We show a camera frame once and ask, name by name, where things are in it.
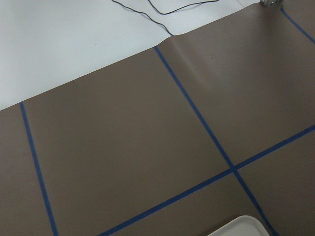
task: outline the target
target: metal object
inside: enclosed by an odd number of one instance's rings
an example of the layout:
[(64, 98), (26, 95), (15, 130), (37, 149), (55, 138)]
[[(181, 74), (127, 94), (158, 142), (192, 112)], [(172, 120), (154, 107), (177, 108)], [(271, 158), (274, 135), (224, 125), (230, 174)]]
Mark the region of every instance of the metal object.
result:
[(260, 3), (264, 4), (265, 6), (270, 6), (274, 3), (280, 2), (282, 0), (260, 0)]

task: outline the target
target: black cable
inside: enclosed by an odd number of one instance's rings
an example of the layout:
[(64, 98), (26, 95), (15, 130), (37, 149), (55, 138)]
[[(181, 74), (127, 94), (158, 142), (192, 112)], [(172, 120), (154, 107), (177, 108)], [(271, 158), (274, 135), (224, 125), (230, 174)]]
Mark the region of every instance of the black cable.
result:
[(172, 14), (172, 13), (174, 13), (174, 12), (176, 12), (176, 11), (179, 11), (179, 10), (181, 10), (181, 9), (185, 8), (185, 7), (188, 7), (188, 6), (197, 5), (197, 4), (201, 5), (201, 4), (204, 4), (204, 3), (208, 3), (208, 2), (216, 2), (216, 1), (219, 1), (219, 0), (211, 0), (211, 1), (195, 2), (195, 3), (188, 4), (188, 5), (186, 5), (186, 6), (182, 6), (182, 7), (178, 8), (178, 9), (176, 9), (176, 10), (173, 10), (173, 11), (170, 11), (170, 12), (163, 13), (163, 12), (160, 12), (160, 11), (159, 11), (159, 10), (158, 10), (158, 9), (157, 9), (154, 5), (153, 5), (153, 3), (152, 3), (150, 0), (148, 0), (149, 4), (150, 4), (150, 5), (154, 8), (154, 10), (155, 10), (156, 12), (158, 12), (159, 14), (161, 14), (161, 15), (168, 15), (168, 14)]
[(167, 29), (167, 27), (166, 27), (165, 25), (163, 25), (163, 24), (160, 23), (160, 22), (157, 22), (157, 21), (153, 20), (147, 13), (142, 12), (142, 11), (137, 11), (137, 10), (135, 10), (135, 9), (132, 9), (131, 7), (125, 6), (125, 5), (123, 5), (122, 3), (118, 2), (118, 1), (115, 1), (115, 0), (112, 0), (112, 2), (118, 3), (120, 6), (122, 6), (122, 7), (124, 7), (124, 8), (127, 8), (127, 9), (129, 9), (129, 10), (131, 10), (131, 11), (134, 11), (134, 12), (136, 12), (136, 13), (144, 14), (145, 16), (147, 16), (147, 17), (149, 18), (149, 20), (151, 20), (151, 21), (153, 21), (154, 23), (156, 23), (156, 24), (162, 26), (162, 27), (166, 30), (166, 32), (168, 32), (171, 36), (174, 36), (174, 35)]

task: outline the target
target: blue line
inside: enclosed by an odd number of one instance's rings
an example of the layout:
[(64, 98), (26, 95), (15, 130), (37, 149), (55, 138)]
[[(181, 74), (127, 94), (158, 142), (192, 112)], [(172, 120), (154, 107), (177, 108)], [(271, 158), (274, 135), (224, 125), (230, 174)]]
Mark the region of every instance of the blue line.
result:
[(172, 70), (171, 66), (168, 64), (168, 62), (166, 61), (166, 59), (164, 58), (163, 54), (161, 53), (161, 51), (158, 49), (157, 46), (154, 47), (156, 53), (158, 54), (159, 58), (161, 59), (161, 61), (164, 63), (165, 67), (167, 68), (168, 72), (170, 73), (170, 75), (173, 77), (175, 83), (177, 84), (177, 86), (179, 87), (179, 89), (182, 91), (184, 97), (186, 98), (186, 100), (188, 101), (188, 103), (190, 104), (191, 108), (194, 110), (194, 112), (196, 113), (196, 115), (198, 116), (200, 122), (202, 123), (202, 125), (205, 127), (206, 131), (208, 132), (209, 136), (212, 138), (213, 142), (215, 143), (215, 145), (217, 146), (218, 150), (220, 151), (221, 155), (223, 156), (223, 158), (225, 159), (225, 161), (227, 162), (227, 164), (229, 165), (230, 169), (232, 170), (232, 172), (234, 173), (234, 175), (236, 176), (236, 178), (238, 179), (240, 185), (242, 186), (242, 188), (244, 189), (244, 191), (247, 193), (249, 199), (251, 200), (251, 202), (253, 203), (253, 205), (256, 207), (257, 211), (259, 212), (260, 216), (262, 217), (262, 219), (265, 221), (266, 225), (269, 227), (270, 231), (272, 232), (272, 234), (274, 236), (278, 236), (277, 232), (273, 229), (273, 227), (271, 226), (271, 224), (269, 223), (267, 217), (265, 216), (264, 212), (262, 211), (261, 207), (259, 206), (256, 198), (254, 197), (254, 195), (252, 194), (252, 192), (250, 191), (250, 189), (248, 188), (248, 186), (246, 185), (246, 183), (244, 182), (244, 180), (242, 179), (241, 175), (238, 173), (237, 169), (235, 168), (235, 166), (233, 165), (232, 161), (230, 160), (230, 158), (228, 157), (228, 155), (226, 154), (226, 152), (224, 151), (223, 147), (221, 146), (221, 144), (219, 143), (219, 141), (217, 140), (217, 138), (215, 137), (214, 133), (212, 132), (212, 130), (210, 129), (209, 125), (207, 124), (207, 122), (205, 121), (205, 119), (203, 118), (203, 116), (201, 115), (201, 113), (199, 112), (198, 108), (196, 107), (196, 105), (194, 104), (194, 102), (192, 101), (192, 99), (190, 98), (190, 96), (188, 95), (187, 91), (185, 90), (184, 86), (182, 85), (182, 83), (180, 82), (180, 80), (177, 78), (177, 76), (175, 75), (174, 71)]
[(168, 205), (170, 205), (170, 204), (172, 204), (172, 203), (174, 203), (174, 202), (176, 202), (176, 201), (178, 201), (178, 200), (180, 200), (180, 199), (182, 199), (182, 198), (184, 198), (184, 197), (186, 197), (186, 196), (188, 196), (188, 195), (190, 195), (190, 194), (192, 194), (192, 193), (194, 193), (194, 192), (196, 192), (196, 191), (198, 191), (198, 190), (200, 190), (206, 186), (208, 186), (209, 184), (229, 175), (230, 173), (232, 173), (232, 171), (230, 169), (223, 171), (220, 174), (218, 174), (218, 175), (216, 175), (216, 176), (186, 190), (185, 192), (182, 192), (182, 193), (176, 195), (175, 197), (170, 198), (170, 199), (166, 200), (165, 202), (163, 202), (163, 203), (161, 203), (161, 204), (159, 204), (159, 205), (157, 205), (157, 206), (155, 206), (155, 207), (153, 207), (153, 208), (151, 208), (151, 209), (149, 209), (149, 210), (147, 210), (147, 211), (145, 211), (145, 212), (143, 212), (143, 213), (141, 213), (141, 214), (139, 214), (139, 215), (137, 215), (137, 216), (135, 216), (135, 217), (105, 231), (105, 232), (103, 232), (103, 233), (101, 233), (98, 236), (112, 235), (113, 233), (116, 233), (117, 231), (122, 230), (123, 228), (147, 217), (148, 215), (151, 215), (151, 214), (157, 212), (158, 210), (161, 210), (161, 209), (167, 207)]
[(30, 147), (31, 147), (31, 153), (32, 153), (32, 156), (33, 156), (33, 161), (34, 161), (34, 165), (35, 165), (35, 169), (36, 169), (36, 173), (37, 173), (37, 178), (38, 178), (38, 181), (39, 181), (41, 193), (43, 195), (43, 199), (44, 199), (44, 202), (45, 202), (47, 214), (48, 214), (48, 217), (49, 217), (50, 225), (51, 225), (51, 228), (52, 228), (54, 236), (58, 236), (59, 234), (58, 234), (58, 231), (57, 231), (57, 227), (56, 227), (56, 223), (55, 223), (55, 220), (54, 220), (53, 212), (52, 212), (51, 207), (50, 207), (50, 203), (49, 203), (47, 191), (46, 191), (46, 188), (45, 188), (43, 175), (42, 175), (41, 170), (40, 170), (40, 165), (39, 165), (39, 162), (38, 162), (36, 149), (35, 149), (34, 142), (33, 142), (33, 137), (32, 137), (32, 134), (31, 134), (30, 125), (29, 125), (28, 117), (27, 117), (26, 110), (25, 110), (23, 102), (20, 103), (20, 108), (21, 108), (21, 112), (22, 112), (22, 116), (23, 116), (23, 121), (24, 121), (25, 129), (26, 129), (26, 133), (27, 133), (28, 140), (29, 140)]
[(312, 36), (310, 36), (301, 26), (299, 26), (298, 23), (296, 23), (290, 16), (289, 14), (284, 10), (284, 6), (281, 6), (281, 12), (288, 18), (289, 21), (291, 21), (292, 24), (295, 25), (295, 27), (297, 27), (302, 34), (304, 34), (312, 43), (315, 44), (315, 39), (312, 38)]
[(315, 130), (315, 125), (312, 125), (311, 127), (309, 127), (307, 129), (305, 129), (305, 130), (303, 130), (303, 131), (301, 131), (301, 132), (291, 136), (290, 138), (287, 138), (287, 139), (283, 140), (282, 142), (280, 142), (280, 143), (278, 143), (276, 145), (273, 145), (272, 147), (270, 147), (270, 148), (268, 148), (268, 149), (266, 149), (266, 150), (256, 154), (255, 156), (252, 156), (251, 158), (249, 158), (249, 159), (247, 159), (247, 160), (237, 164), (235, 167), (237, 169), (240, 169), (240, 168), (242, 168), (242, 167), (244, 167), (244, 166), (246, 166), (246, 165), (248, 165), (248, 164), (250, 164), (250, 163), (252, 163), (252, 162), (254, 162), (254, 161), (258, 160), (258, 159), (260, 159), (260, 158), (262, 158), (263, 156), (268, 155), (271, 152), (273, 152), (273, 151), (275, 151), (275, 150), (277, 150), (279, 148), (282, 148), (283, 146), (293, 142), (294, 140), (297, 140), (297, 139), (303, 137), (304, 135), (306, 135), (306, 134), (308, 134), (308, 133), (310, 133), (310, 132), (312, 132), (314, 130)]

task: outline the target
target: white surface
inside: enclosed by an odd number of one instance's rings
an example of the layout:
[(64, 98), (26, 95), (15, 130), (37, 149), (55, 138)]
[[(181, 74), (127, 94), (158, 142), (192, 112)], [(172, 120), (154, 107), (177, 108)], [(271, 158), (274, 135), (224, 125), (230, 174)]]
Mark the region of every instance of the white surface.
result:
[(269, 236), (269, 234), (257, 219), (243, 215), (208, 236)]
[[(258, 0), (220, 0), (158, 15), (147, 0), (121, 0), (182, 34)], [(170, 11), (195, 0), (152, 0)], [(151, 48), (169, 35), (111, 0), (0, 0), (0, 110)]]

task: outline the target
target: metal bracket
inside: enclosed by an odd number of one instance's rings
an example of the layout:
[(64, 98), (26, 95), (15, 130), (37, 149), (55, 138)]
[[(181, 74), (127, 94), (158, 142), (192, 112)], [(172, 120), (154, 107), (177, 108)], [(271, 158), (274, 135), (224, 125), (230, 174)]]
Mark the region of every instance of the metal bracket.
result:
[(264, 4), (265, 6), (270, 6), (274, 3), (280, 2), (282, 0), (260, 0), (260, 3)]

